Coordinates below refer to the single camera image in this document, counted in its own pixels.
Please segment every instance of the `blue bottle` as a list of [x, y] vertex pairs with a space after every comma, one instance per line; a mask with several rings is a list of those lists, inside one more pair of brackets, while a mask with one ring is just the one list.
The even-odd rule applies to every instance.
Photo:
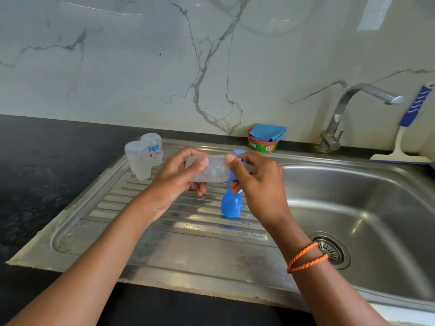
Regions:
[[[234, 150], [233, 154], [241, 154], [245, 153], [243, 150]], [[240, 190], [238, 193], [233, 194], [232, 190], [230, 189], [230, 184], [232, 181], [237, 180], [236, 175], [230, 170], [230, 179], [227, 182], [227, 192], [222, 197], [222, 201], [220, 203], [220, 211], [222, 214], [224, 214], [228, 218], [235, 218], [240, 215], [242, 212], [242, 197], [240, 196]]]

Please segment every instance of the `white marble backsplash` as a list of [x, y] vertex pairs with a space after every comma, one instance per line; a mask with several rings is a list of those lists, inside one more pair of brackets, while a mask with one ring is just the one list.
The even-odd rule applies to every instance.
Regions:
[[[435, 0], [0, 0], [0, 27], [2, 114], [235, 136], [261, 122], [318, 142], [368, 82], [406, 102], [357, 94], [341, 141], [390, 149], [435, 81]], [[404, 150], [435, 150], [434, 104]]]

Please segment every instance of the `braided orange cord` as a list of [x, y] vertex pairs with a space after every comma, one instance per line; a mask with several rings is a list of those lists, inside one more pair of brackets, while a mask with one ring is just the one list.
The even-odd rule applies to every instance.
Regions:
[[311, 266], [313, 266], [314, 264], [317, 264], [321, 261], [324, 261], [328, 258], [328, 254], [323, 254], [321, 257], [316, 258], [315, 260], [305, 263], [301, 266], [298, 266], [296, 268], [291, 268], [291, 266], [297, 261], [298, 258], [300, 258], [302, 255], [304, 255], [306, 252], [308, 252], [311, 248], [317, 247], [318, 244], [317, 242], [312, 242], [311, 244], [309, 244], [307, 247], [305, 247], [303, 250], [301, 250], [301, 252], [299, 254], [297, 254], [292, 260], [291, 262], [288, 264], [287, 267], [287, 273], [292, 273], [295, 271], [299, 271], [305, 268], [309, 268]]

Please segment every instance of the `faucet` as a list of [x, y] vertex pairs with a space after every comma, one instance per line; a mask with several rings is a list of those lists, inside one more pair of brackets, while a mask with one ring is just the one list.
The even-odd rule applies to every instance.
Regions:
[[350, 87], [344, 95], [338, 101], [337, 107], [335, 108], [334, 114], [332, 115], [331, 121], [326, 130], [320, 133], [322, 141], [318, 145], [318, 149], [322, 152], [328, 153], [330, 151], [338, 150], [341, 147], [339, 142], [343, 131], [340, 130], [337, 137], [335, 137], [335, 132], [337, 131], [338, 125], [341, 120], [346, 106], [349, 101], [357, 92], [363, 91], [369, 95], [379, 98], [385, 102], [387, 105], [400, 104], [403, 103], [403, 96], [398, 96], [396, 94], [390, 93], [384, 89], [369, 85], [367, 83], [360, 83]]

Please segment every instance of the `hand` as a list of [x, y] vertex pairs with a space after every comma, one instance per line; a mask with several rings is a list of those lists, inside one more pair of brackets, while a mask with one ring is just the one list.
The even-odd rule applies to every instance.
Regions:
[[192, 147], [185, 147], [170, 157], [162, 169], [157, 173], [150, 186], [142, 192], [148, 197], [148, 203], [153, 204], [151, 222], [158, 219], [177, 197], [184, 191], [196, 190], [202, 196], [207, 190], [206, 183], [191, 182], [191, 179], [202, 172], [208, 165], [208, 158], [195, 160], [187, 169], [184, 161], [190, 156], [206, 156]]
[[[238, 158], [255, 165], [257, 173], [250, 175]], [[246, 152], [237, 156], [227, 154], [225, 161], [238, 179], [231, 183], [230, 188], [234, 194], [243, 189], [251, 213], [264, 227], [276, 225], [283, 216], [291, 215], [282, 169], [274, 160], [259, 153]]]

